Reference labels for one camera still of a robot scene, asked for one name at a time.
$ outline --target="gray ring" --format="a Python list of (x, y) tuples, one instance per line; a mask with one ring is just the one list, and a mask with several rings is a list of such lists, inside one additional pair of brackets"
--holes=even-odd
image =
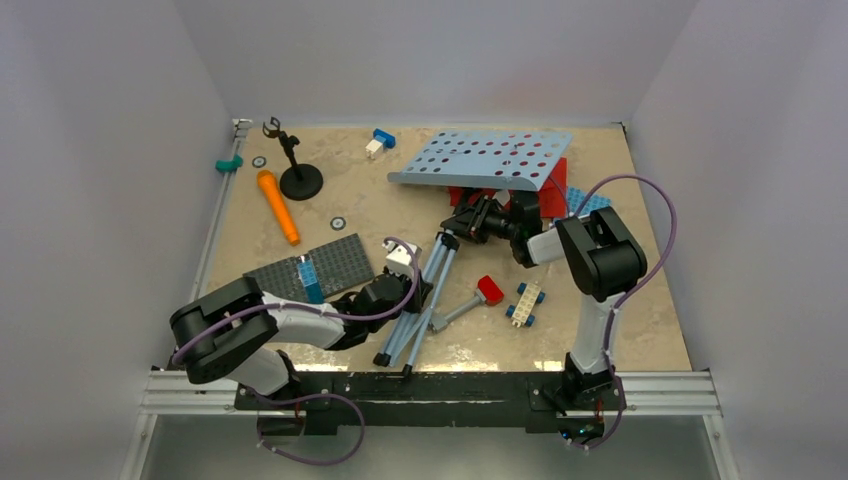
[(345, 226), (347, 226), (347, 221), (344, 217), (333, 217), (333, 219), (330, 220), (330, 228), (333, 230), (341, 230)]

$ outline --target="green object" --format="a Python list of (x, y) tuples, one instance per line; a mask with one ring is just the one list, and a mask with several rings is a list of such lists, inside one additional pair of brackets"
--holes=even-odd
[(215, 162), (215, 170), (221, 173), (235, 172), (242, 165), (244, 165), (244, 160), (241, 158), (241, 155), (235, 155), (232, 160), (218, 160)]

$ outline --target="black stand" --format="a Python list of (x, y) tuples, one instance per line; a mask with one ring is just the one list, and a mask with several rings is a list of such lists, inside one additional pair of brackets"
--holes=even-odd
[(324, 176), (321, 175), (321, 171), (312, 165), (297, 163), (294, 158), (294, 147), (300, 145), (300, 140), (294, 135), (288, 136), (284, 130), (280, 130), (280, 121), (276, 117), (271, 117), (271, 126), (275, 130), (271, 130), (268, 125), (263, 123), (262, 133), (268, 138), (280, 140), (280, 145), (292, 165), (280, 175), (280, 191), (286, 198), (292, 200), (308, 200), (314, 197), (324, 186)]

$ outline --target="toy car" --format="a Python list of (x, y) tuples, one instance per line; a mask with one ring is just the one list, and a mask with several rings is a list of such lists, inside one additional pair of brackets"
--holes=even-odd
[(512, 318), (513, 327), (521, 327), (522, 325), (532, 327), (536, 316), (530, 312), (533, 310), (533, 305), (545, 300), (545, 292), (538, 285), (522, 283), (518, 286), (518, 293), (521, 294), (518, 306), (510, 305), (506, 309), (506, 316)]

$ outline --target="table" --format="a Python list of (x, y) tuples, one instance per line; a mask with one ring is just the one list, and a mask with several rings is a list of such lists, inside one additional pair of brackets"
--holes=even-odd
[[(400, 170), (438, 128), (384, 128), (396, 136), (397, 147), (375, 160), (365, 156), (365, 145), (373, 128), (285, 129), (301, 141), (295, 149), (298, 161), (321, 169), (325, 182), (323, 190), (310, 200), (286, 200), (300, 231), (301, 244), (292, 247), (286, 241), (256, 186), (258, 170), (251, 166), (254, 157), (264, 156), (265, 168), (279, 178), (288, 167), (288, 160), (277, 140), (267, 139), (261, 128), (253, 128), (242, 151), (245, 165), (233, 179), (207, 291), (237, 279), (244, 272), (304, 254), (351, 233), (360, 235), (375, 272), (384, 265), (386, 251), (381, 243), (387, 235), (423, 247), (423, 264), (433, 247), (439, 223), (452, 212), (447, 191), (443, 187), (392, 184), (386, 180), (386, 174)], [(627, 143), (618, 127), (521, 129), (573, 133), (574, 140), (565, 154), (568, 184), (584, 191), (608, 175), (633, 172)], [(613, 182), (601, 193), (612, 199), (616, 211), (645, 250), (649, 265), (653, 265), (659, 255), (637, 182)], [(347, 221), (341, 231), (330, 227), (330, 220), (336, 216)], [(470, 298), (482, 275), (490, 275), (498, 283), (506, 294), (504, 302), (495, 307), (477, 307), (438, 335), (428, 332), (416, 370), (560, 370), (565, 353), (574, 342), (581, 298), (567, 263), (563, 260), (525, 269), (512, 259), (506, 241), (493, 238), (485, 245), (463, 242), (438, 309), (447, 312)], [(518, 301), (516, 287), (520, 282), (538, 282), (547, 296), (534, 309), (533, 327), (517, 329), (511, 326), (504, 312), (507, 305)], [(662, 272), (628, 301), (623, 313), (617, 340), (619, 369), (691, 369)], [(341, 352), (295, 344), (269, 344), (269, 347), (288, 352), (299, 370), (382, 371), (385, 369), (374, 366), (371, 360), (390, 327), (387, 325), (371, 335), (365, 344)], [(402, 366), (403, 362), (399, 362), (398, 369)]]

